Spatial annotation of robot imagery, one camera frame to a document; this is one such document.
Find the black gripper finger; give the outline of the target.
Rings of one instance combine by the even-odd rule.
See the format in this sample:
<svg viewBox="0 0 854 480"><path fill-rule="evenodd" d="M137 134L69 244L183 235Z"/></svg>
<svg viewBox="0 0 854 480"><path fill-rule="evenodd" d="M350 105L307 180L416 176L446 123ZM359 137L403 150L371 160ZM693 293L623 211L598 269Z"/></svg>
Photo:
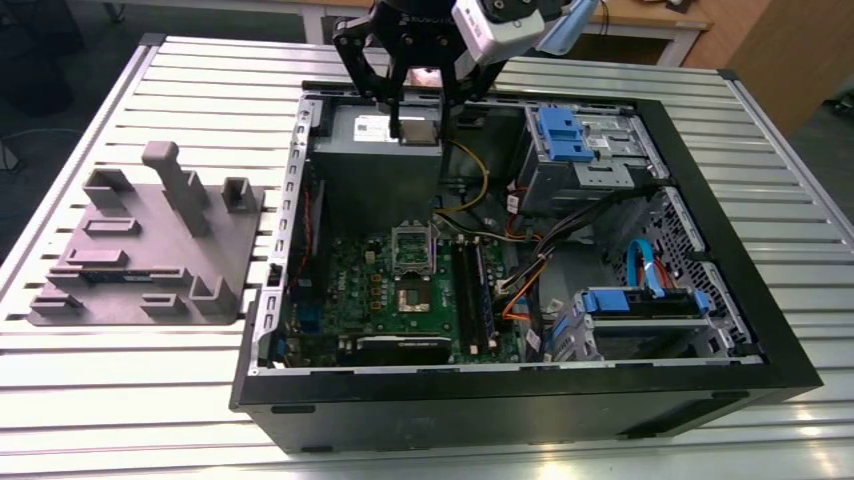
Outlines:
<svg viewBox="0 0 854 480"><path fill-rule="evenodd" d="M370 36L379 40L390 55L384 76L376 73L364 54ZM339 57L360 96L374 99L388 110L390 135L395 139L400 138L400 98L406 76L404 64L399 63L394 56L400 40L400 29L384 22L376 22L372 18L339 22L332 35Z"/></svg>
<svg viewBox="0 0 854 480"><path fill-rule="evenodd" d="M476 64L474 70L462 80L456 79L455 68L451 62L440 66L440 136L448 136L451 133L454 109L463 106L468 100L479 101L483 98L492 87L506 63L507 61L502 61L486 66Z"/></svg>

